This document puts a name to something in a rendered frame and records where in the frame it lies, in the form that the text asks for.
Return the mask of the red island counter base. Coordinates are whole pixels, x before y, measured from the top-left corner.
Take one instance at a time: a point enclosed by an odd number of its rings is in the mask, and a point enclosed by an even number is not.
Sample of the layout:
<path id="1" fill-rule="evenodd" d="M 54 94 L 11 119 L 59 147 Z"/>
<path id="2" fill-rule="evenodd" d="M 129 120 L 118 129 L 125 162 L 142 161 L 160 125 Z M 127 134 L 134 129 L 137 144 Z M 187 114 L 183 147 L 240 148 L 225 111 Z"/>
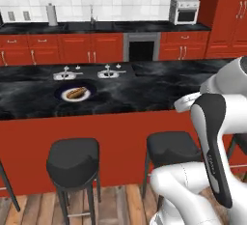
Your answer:
<path id="1" fill-rule="evenodd" d="M 0 121 L 0 160 L 16 195 L 52 192 L 46 172 L 50 145 L 63 138 L 95 138 L 100 184 L 140 183 L 147 137 L 160 131 L 197 133 L 188 112 L 174 110 Z"/>

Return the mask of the white grey rimmed plate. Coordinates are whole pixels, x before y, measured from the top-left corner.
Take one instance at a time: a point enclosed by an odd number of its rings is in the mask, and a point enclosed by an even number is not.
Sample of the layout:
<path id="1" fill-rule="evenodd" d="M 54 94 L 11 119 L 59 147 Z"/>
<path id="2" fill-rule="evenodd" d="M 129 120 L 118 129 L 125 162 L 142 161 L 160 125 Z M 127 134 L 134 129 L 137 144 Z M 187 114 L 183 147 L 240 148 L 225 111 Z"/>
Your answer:
<path id="1" fill-rule="evenodd" d="M 178 111 L 178 113 L 189 111 L 191 105 L 195 102 L 195 100 L 201 95 L 200 92 L 192 93 L 186 96 L 183 96 L 174 102 L 174 107 Z"/>

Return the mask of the dark rimmed white plate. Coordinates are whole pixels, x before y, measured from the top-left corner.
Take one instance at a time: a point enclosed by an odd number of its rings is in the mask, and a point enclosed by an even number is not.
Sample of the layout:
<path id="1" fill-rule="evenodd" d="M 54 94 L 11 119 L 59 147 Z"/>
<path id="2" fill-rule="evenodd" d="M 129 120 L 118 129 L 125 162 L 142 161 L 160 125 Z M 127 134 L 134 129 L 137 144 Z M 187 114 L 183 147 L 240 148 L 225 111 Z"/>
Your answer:
<path id="1" fill-rule="evenodd" d="M 83 96 L 79 98 L 73 98 L 73 99 L 67 98 L 67 94 L 70 91 L 73 91 L 76 88 L 80 88 L 80 87 L 85 87 L 87 89 L 86 93 Z M 57 99 L 67 101 L 67 102 L 80 102 L 80 101 L 84 101 L 86 99 L 92 98 L 95 94 L 96 94 L 96 87 L 94 85 L 89 84 L 89 83 L 79 83 L 79 84 L 62 85 L 60 88 L 58 88 L 55 91 L 54 96 Z"/>

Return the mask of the silver tap fixture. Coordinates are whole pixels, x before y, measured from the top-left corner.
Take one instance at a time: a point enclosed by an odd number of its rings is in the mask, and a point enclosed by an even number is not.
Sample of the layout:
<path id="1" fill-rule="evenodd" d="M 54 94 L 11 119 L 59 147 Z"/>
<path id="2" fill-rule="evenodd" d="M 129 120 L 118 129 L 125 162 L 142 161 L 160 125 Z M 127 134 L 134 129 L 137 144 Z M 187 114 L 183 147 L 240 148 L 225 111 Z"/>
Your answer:
<path id="1" fill-rule="evenodd" d="M 121 73 L 125 73 L 125 70 L 121 70 L 121 67 L 122 66 L 120 64 L 117 64 L 117 70 L 111 70 L 110 65 L 107 64 L 104 70 L 101 70 L 97 73 L 97 77 L 101 79 L 118 78 Z"/>
<path id="2" fill-rule="evenodd" d="M 78 75 L 83 75 L 83 72 L 70 71 L 69 67 L 65 66 L 63 71 L 60 71 L 60 72 L 53 74 L 53 79 L 58 80 L 58 81 L 60 81 L 60 80 L 73 80 Z"/>

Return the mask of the brown hot dog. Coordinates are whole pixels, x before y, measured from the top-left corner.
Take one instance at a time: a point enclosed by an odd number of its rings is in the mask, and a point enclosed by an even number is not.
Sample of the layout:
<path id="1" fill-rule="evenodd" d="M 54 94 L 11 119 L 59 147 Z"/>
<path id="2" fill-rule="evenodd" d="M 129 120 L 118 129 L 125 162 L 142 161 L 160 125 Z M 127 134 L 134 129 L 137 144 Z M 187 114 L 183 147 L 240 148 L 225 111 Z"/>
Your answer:
<path id="1" fill-rule="evenodd" d="M 76 88 L 73 91 L 70 91 L 67 94 L 67 98 L 73 99 L 73 98 L 79 98 L 81 96 L 83 96 L 86 93 L 87 89 L 85 87 L 80 87 L 80 88 Z"/>

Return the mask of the steel dishwasher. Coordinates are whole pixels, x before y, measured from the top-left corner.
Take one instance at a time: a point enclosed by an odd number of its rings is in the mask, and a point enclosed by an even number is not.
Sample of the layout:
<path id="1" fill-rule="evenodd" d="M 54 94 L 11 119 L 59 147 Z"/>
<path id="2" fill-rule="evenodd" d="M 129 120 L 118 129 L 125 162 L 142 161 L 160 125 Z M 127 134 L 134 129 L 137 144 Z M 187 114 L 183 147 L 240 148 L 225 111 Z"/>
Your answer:
<path id="1" fill-rule="evenodd" d="M 157 61 L 160 39 L 160 32 L 124 33 L 123 60 L 125 62 Z"/>

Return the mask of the black bar stool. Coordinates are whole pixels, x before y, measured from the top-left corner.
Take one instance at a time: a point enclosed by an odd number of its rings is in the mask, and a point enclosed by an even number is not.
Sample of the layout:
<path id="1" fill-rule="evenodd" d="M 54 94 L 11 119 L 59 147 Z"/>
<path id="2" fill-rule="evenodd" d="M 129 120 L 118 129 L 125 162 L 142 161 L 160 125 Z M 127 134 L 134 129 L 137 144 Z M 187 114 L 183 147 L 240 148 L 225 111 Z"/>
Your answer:
<path id="1" fill-rule="evenodd" d="M 66 225 L 69 225 L 68 192 L 86 189 L 92 225 L 96 225 L 93 182 L 100 197 L 99 143 L 95 138 L 67 138 L 55 141 L 46 160 L 46 171 L 56 187 Z"/>
<path id="2" fill-rule="evenodd" d="M 227 149 L 232 173 L 247 183 L 247 133 L 234 134 Z"/>
<path id="3" fill-rule="evenodd" d="M 142 198 L 146 196 L 149 163 L 155 168 L 163 165 L 202 161 L 202 153 L 191 135 L 185 131 L 163 131 L 147 137 L 145 174 L 142 185 Z"/>
<path id="4" fill-rule="evenodd" d="M 15 209 L 18 212 L 20 212 L 20 206 L 19 206 L 19 204 L 18 204 L 18 202 L 16 200 L 16 197 L 15 197 L 14 191 L 13 191 L 13 188 L 12 188 L 11 183 L 10 183 L 10 181 L 8 179 L 8 176 L 7 176 L 6 172 L 5 172 L 5 169 L 4 169 L 4 166 L 3 166 L 2 162 L 1 162 L 1 160 L 0 160 L 0 177 L 2 178 L 3 183 L 5 185 L 4 187 L 0 187 L 0 189 L 1 188 L 6 189 L 9 192 L 10 197 L 11 197 L 11 199 L 13 201 L 13 204 L 14 204 Z"/>

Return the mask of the long red base cupboard run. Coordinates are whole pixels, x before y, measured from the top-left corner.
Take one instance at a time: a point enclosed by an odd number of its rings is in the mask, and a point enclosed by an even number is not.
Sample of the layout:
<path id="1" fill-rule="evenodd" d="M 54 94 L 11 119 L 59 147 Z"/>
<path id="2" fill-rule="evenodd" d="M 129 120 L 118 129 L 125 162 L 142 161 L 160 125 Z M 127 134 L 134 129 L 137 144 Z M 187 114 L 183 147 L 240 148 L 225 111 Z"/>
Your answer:
<path id="1" fill-rule="evenodd" d="M 121 62 L 123 39 L 123 33 L 1 35 L 0 66 Z"/>

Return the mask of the short red base cupboard run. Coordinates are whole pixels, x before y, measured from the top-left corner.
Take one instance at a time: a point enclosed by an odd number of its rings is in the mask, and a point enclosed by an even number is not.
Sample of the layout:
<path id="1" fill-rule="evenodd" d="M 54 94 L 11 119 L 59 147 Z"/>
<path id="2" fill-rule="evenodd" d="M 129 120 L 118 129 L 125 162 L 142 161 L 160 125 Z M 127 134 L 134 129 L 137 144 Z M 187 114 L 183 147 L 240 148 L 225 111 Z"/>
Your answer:
<path id="1" fill-rule="evenodd" d="M 198 60 L 206 52 L 208 31 L 162 32 L 158 59 Z"/>

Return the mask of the silver sink tap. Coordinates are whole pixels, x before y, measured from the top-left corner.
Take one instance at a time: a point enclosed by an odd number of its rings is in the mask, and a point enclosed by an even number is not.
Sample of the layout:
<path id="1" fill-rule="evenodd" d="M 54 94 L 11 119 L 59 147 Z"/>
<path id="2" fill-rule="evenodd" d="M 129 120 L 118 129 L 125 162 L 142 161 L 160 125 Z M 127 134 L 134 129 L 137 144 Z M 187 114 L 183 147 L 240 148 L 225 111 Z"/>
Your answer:
<path id="1" fill-rule="evenodd" d="M 95 27 L 97 20 L 96 20 L 96 18 L 94 18 L 94 7 L 93 7 L 93 5 L 90 5 L 90 13 L 91 13 L 91 17 L 90 17 L 91 26 Z"/>

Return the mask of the white toaster oven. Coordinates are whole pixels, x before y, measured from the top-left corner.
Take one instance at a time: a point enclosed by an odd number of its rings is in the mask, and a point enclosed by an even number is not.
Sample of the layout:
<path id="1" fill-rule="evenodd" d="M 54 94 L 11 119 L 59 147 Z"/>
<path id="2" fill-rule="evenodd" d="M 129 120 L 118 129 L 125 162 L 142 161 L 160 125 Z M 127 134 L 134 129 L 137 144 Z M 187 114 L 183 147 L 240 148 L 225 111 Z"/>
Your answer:
<path id="1" fill-rule="evenodd" d="M 175 25 L 196 24 L 199 8 L 199 0 L 171 0 L 169 21 Z"/>

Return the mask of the white paper towel roll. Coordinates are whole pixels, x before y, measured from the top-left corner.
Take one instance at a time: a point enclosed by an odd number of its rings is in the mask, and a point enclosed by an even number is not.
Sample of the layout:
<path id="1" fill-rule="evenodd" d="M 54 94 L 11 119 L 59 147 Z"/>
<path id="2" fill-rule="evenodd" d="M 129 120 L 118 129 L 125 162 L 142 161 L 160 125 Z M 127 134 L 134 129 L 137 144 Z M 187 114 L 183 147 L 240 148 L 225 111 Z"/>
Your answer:
<path id="1" fill-rule="evenodd" d="M 57 22 L 56 10 L 51 3 L 49 3 L 46 6 L 46 12 L 47 12 L 48 24 L 50 26 L 57 26 L 58 22 Z"/>

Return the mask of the tall red cupboard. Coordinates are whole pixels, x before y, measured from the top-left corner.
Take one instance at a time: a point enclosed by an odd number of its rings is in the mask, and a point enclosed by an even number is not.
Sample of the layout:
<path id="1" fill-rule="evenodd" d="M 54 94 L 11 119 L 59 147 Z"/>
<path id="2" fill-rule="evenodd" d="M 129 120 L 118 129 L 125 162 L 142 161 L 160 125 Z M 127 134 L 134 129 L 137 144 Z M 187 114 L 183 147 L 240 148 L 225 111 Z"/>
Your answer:
<path id="1" fill-rule="evenodd" d="M 206 58 L 247 55 L 247 0 L 200 0 L 198 19 L 211 31 Z"/>

